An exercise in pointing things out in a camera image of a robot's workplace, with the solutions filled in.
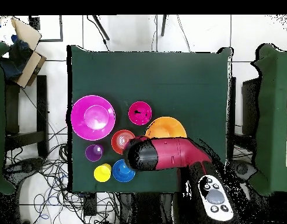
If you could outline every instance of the orange bowl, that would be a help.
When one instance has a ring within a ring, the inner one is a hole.
[[[186,138],[187,134],[182,124],[171,117],[160,117],[154,120],[146,129],[148,138]]]

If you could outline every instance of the dark green table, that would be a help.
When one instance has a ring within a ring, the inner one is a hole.
[[[224,163],[230,48],[218,54],[93,53],[71,46],[69,61],[71,52],[72,103],[86,95],[99,95],[113,105],[116,114],[113,131],[99,141],[83,140],[73,132],[73,191],[180,191],[177,169],[137,172],[129,183],[117,182],[113,177],[105,183],[99,183],[93,177],[97,166],[103,163],[113,165],[123,158],[111,148],[111,137],[116,131],[128,129],[135,135],[145,133],[147,125],[138,127],[128,118],[130,105],[140,100],[151,105],[152,121],[161,116],[178,119],[184,125],[188,137],[195,141],[201,138]],[[102,144],[104,147],[104,155],[98,162],[90,162],[85,157],[85,149],[90,144]]]
[[[265,44],[258,49],[255,65],[260,71],[255,165],[259,172],[250,184],[261,195],[287,192],[287,52]]]

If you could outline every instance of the yellow cup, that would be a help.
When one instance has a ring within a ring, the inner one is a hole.
[[[96,167],[94,170],[94,178],[99,182],[106,182],[111,176],[111,166],[107,163]]]

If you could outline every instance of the cardboard box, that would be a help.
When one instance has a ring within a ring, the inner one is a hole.
[[[12,24],[16,30],[18,38],[25,41],[29,45],[30,49],[34,51],[41,39],[41,34],[36,29],[15,17],[12,18]],[[34,51],[29,58],[22,75],[19,79],[14,80],[14,82],[24,88],[26,85],[32,85],[45,60],[46,57]]]

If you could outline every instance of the magenta bowl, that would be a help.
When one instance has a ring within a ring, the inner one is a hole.
[[[133,124],[144,125],[151,120],[152,109],[147,103],[137,101],[129,108],[128,116]]]
[[[106,137],[112,131],[115,121],[112,105],[100,96],[88,95],[73,105],[72,129],[85,140],[96,141]]]

